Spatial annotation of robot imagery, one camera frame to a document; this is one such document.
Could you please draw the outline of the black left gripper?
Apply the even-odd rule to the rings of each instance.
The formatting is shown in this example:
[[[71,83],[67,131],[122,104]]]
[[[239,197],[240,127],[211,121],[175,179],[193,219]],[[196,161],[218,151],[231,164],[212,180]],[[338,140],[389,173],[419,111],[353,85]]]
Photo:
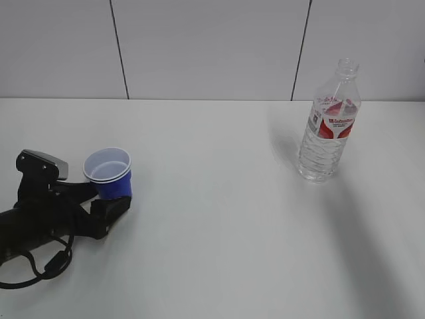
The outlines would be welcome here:
[[[75,236],[104,238],[129,210],[131,197],[96,199],[88,213],[81,204],[95,197],[96,188],[89,182],[46,182],[22,176],[16,204],[1,213],[1,262],[67,235],[64,249],[53,257],[56,263],[64,262]]]

